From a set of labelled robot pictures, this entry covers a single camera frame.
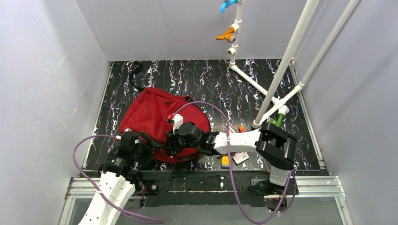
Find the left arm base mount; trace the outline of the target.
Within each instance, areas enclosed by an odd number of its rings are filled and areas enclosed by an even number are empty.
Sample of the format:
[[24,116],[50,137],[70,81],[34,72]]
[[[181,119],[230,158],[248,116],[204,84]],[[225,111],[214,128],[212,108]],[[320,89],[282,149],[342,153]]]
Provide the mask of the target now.
[[133,194],[133,200],[139,202],[139,209],[145,206],[148,197],[155,197],[159,194],[160,183],[154,179],[144,179],[141,173],[136,175],[135,179],[136,191]]

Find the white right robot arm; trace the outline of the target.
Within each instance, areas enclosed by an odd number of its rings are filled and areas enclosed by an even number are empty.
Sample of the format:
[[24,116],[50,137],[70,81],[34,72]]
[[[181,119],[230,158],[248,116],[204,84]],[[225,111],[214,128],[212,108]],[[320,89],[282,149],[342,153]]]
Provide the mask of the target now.
[[171,154],[193,148],[204,155],[224,155],[233,152],[256,152],[271,164],[270,183],[284,186],[289,171],[294,169],[298,138],[272,123],[261,128],[228,135],[224,132],[205,132],[192,122],[166,133],[164,150]]

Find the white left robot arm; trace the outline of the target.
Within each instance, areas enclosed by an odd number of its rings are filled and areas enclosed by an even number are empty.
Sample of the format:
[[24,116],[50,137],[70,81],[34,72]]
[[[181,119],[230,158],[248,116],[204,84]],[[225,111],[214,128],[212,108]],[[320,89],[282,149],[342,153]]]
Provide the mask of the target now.
[[93,181],[78,165],[76,152],[79,146],[91,136],[81,140],[73,149],[72,160],[78,171],[95,188],[91,203],[80,220],[81,225],[114,225],[119,216],[124,216],[132,221],[145,224],[162,224],[162,219],[145,216],[126,210],[125,204],[136,191],[136,173],[133,165],[144,153],[152,153],[158,145],[154,142],[145,143],[140,134],[133,131],[125,131],[117,136],[119,146],[107,157],[102,167],[99,183]]

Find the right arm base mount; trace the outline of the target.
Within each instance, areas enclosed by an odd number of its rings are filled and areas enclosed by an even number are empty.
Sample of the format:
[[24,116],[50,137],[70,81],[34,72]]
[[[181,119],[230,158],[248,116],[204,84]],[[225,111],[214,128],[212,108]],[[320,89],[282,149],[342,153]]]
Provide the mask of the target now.
[[[287,201],[287,194],[289,188],[292,187],[292,198],[291,201],[288,203]],[[269,196],[269,195],[277,195],[277,198],[271,199],[271,198],[266,198],[265,203],[266,207],[271,211],[274,212],[278,203],[282,201],[281,205],[278,208],[278,211],[280,213],[285,212],[288,210],[294,200],[296,195],[299,193],[298,191],[298,185],[296,178],[290,178],[289,184],[287,187],[285,186],[278,186],[275,184],[270,183],[268,180],[263,180],[259,181],[254,185],[250,185],[247,190],[253,195],[253,196]]]

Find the red student backpack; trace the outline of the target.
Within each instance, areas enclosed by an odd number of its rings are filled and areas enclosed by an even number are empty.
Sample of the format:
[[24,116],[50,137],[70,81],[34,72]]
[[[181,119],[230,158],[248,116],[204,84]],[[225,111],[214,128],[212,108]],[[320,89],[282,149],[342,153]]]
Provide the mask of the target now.
[[[137,133],[145,132],[156,142],[165,144],[166,133],[173,126],[167,119],[186,103],[189,96],[175,96],[157,88],[145,88],[129,106],[119,127],[122,134],[128,128]],[[184,122],[193,122],[204,132],[211,130],[210,122],[202,110],[194,104],[184,107],[179,113]],[[201,153],[196,148],[185,148],[180,153],[168,154],[164,149],[154,152],[154,160],[166,163],[191,161]]]

